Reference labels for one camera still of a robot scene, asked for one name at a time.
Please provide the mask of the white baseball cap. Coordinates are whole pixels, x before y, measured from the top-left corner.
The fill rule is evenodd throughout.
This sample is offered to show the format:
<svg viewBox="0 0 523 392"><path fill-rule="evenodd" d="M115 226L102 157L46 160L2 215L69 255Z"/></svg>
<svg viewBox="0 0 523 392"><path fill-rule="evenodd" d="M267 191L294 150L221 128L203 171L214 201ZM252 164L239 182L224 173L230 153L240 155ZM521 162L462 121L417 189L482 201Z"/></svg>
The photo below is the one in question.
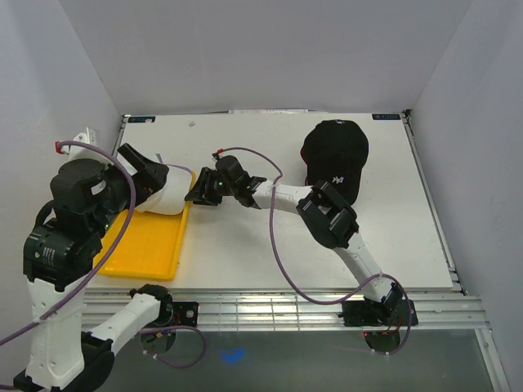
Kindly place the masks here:
<svg viewBox="0 0 523 392"><path fill-rule="evenodd" d="M185 196L191 188L193 172L188 167L167 164L169 169L165 186L136 206L139 212L151 212L166 216L182 213Z"/></svg>

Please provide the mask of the black baseball cap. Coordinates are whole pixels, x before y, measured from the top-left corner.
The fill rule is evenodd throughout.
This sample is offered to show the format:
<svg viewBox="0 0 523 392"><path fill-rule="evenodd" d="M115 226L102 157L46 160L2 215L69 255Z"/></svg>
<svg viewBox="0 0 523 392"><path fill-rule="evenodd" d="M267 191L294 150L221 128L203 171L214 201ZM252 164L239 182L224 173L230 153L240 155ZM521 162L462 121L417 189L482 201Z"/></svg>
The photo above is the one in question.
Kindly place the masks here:
<svg viewBox="0 0 523 392"><path fill-rule="evenodd" d="M362 170L369 156L369 140L350 120L324 120L306 136L307 185L327 181L350 204L360 191Z"/></svg>

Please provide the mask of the red baseball cap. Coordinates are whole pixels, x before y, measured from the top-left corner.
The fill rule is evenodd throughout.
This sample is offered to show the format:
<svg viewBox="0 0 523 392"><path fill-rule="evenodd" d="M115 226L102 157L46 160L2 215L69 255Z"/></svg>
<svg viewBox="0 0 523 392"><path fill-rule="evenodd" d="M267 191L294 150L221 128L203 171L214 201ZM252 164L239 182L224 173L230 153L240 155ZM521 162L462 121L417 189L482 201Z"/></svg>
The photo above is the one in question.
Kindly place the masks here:
<svg viewBox="0 0 523 392"><path fill-rule="evenodd" d="M300 150L300 155L301 155L301 158L303 160L303 162L308 165L308 158L307 158L307 154L306 154L306 149L304 146L302 146L301 150Z"/></svg>

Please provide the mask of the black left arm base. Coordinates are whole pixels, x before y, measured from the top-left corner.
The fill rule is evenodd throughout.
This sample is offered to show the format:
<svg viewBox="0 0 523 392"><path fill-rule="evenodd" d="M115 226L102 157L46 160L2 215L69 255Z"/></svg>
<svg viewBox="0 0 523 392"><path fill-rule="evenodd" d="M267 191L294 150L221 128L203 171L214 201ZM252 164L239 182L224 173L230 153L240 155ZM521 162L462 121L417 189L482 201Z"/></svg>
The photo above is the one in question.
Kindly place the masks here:
<svg viewBox="0 0 523 392"><path fill-rule="evenodd" d="M197 327L197 317L199 304L197 302L174 302L168 307L170 318L163 322L155 322L146 326L146 329L173 326ZM151 351L155 354L167 353L175 344L177 332L164 328L160 332L153 332L140 335L140 342L143 350Z"/></svg>

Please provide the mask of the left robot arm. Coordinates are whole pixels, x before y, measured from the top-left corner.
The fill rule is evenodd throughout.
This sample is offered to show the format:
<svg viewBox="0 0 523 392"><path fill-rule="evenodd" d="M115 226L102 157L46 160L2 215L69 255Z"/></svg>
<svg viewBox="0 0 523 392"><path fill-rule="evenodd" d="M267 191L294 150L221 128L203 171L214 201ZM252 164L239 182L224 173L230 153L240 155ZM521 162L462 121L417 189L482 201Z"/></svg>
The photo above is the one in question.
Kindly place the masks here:
<svg viewBox="0 0 523 392"><path fill-rule="evenodd" d="M108 378L116 354L144 327L172 321L172 298L159 285L131 291L131 301L89 332L82 330L83 294L99 265L102 240L119 214L167 183L168 167L130 145L118 157L94 149L71 158L50 183L52 199L37 215L23 248L32 299L29 364L13 380L21 391L93 391Z"/></svg>

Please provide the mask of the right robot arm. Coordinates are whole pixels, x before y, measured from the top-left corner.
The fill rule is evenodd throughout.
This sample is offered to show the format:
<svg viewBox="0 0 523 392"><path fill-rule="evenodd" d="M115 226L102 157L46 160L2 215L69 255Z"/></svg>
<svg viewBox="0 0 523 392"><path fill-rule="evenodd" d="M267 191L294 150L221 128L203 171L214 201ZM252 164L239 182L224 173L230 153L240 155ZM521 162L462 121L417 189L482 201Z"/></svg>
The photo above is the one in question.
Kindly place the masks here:
<svg viewBox="0 0 523 392"><path fill-rule="evenodd" d="M201 169L185 196L187 202L217 206L225 196L242 206L270 212L296 213L312 238L336 253L358 282L363 294L361 325L387 325L400 320L400 285L386 276L364 245L357 215L348 201L327 181L315 185L280 185L277 180L250 176L231 155L217 157L215 167Z"/></svg>

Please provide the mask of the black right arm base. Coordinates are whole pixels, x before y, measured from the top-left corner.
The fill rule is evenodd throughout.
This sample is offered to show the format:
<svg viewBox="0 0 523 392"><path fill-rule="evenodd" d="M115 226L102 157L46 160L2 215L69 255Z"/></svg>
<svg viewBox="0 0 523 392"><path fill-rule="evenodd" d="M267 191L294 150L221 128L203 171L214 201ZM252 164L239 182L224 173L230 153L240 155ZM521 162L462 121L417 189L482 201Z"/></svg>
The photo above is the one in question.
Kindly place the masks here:
<svg viewBox="0 0 523 392"><path fill-rule="evenodd" d="M338 314L345 327L362 327L364 341L374 352L390 355L401 347L400 329L418 326L418 316L411 300L400 300L386 310L371 301L344 301Z"/></svg>

